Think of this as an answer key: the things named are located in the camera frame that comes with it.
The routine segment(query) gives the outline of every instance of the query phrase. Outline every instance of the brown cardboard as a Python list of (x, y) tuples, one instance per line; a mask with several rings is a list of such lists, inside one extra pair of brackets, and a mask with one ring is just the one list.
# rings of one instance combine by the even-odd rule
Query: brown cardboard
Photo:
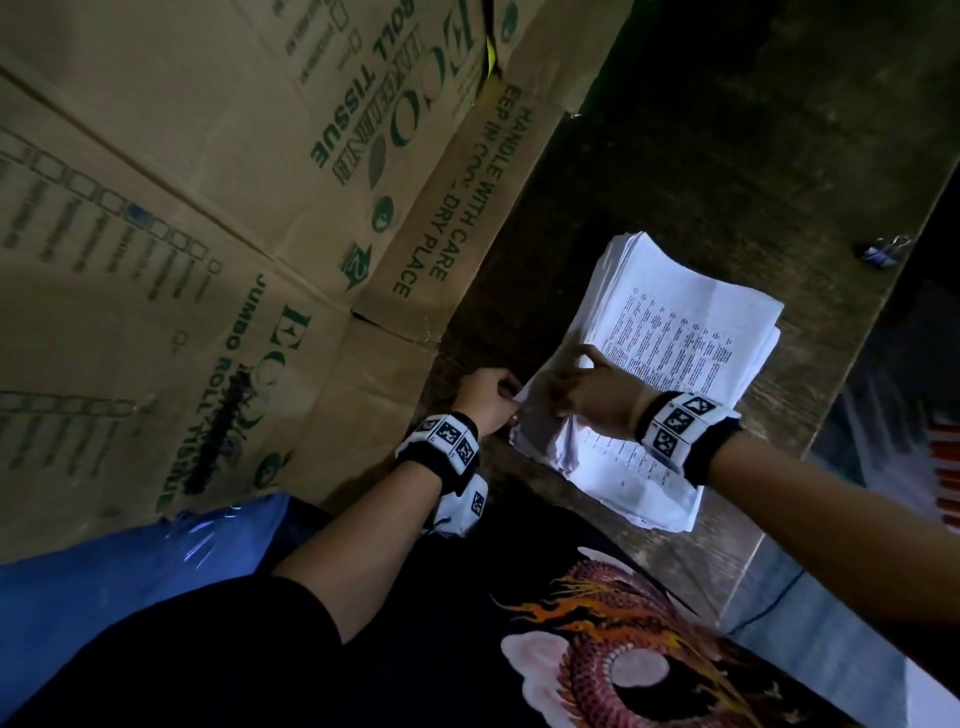
[(403, 439), (435, 355), (354, 319), (280, 486), (341, 510)]
[(633, 4), (634, 0), (599, 4), (595, 0), (494, 0), (497, 63), (508, 81), (576, 113)]
[(467, 113), (480, 0), (5, 0), (0, 65), (351, 303)]
[(269, 492), (348, 312), (3, 80), (0, 109), (0, 561)]
[(354, 310), (437, 344), (563, 113), (491, 78)]

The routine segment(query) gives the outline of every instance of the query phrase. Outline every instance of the black sleeve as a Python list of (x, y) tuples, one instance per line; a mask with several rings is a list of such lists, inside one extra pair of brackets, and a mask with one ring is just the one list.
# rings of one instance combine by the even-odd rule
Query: black sleeve
[(322, 725), (323, 706), (336, 694), (340, 650), (333, 619), (302, 585), (275, 576), (230, 579), (112, 625), (7, 725), (65, 725), (85, 717), (222, 724), (258, 715), (278, 724), (303, 719), (308, 705), (310, 722)]

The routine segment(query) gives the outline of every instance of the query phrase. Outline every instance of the white paper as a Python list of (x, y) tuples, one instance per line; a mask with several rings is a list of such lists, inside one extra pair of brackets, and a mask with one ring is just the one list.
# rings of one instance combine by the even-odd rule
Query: white paper
[(586, 342), (658, 389), (700, 392), (733, 407), (777, 345), (782, 309), (754, 289), (675, 263), (646, 233), (616, 237), (563, 344), (518, 395), (525, 406), (512, 442), (636, 525), (690, 530), (703, 489), (637, 443), (603, 437), (572, 419), (559, 424), (542, 374), (574, 363), (564, 355)]

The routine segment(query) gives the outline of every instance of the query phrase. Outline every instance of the wooden surface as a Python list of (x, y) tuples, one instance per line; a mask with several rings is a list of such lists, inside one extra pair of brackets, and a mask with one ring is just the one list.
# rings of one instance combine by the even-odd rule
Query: wooden surface
[[(786, 304), (782, 338), (740, 404), (802, 455), (895, 274), (852, 246), (916, 234), (960, 150), (960, 11), (935, 2), (666, 2), (620, 95), (568, 119), (463, 300), (421, 406), (478, 366), (529, 377), (556, 348), (612, 234)], [(718, 619), (761, 534), (714, 493), (690, 534), (634, 528), (503, 441), (517, 478), (599, 526)]]

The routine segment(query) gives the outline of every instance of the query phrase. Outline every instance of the person's left hand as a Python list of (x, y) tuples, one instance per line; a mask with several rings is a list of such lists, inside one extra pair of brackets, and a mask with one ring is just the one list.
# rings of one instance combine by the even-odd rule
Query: person's left hand
[(453, 409), (471, 418), (480, 437), (484, 437), (496, 432), (516, 414), (520, 405), (511, 397), (519, 391), (519, 379), (510, 370), (478, 369), (461, 379)]

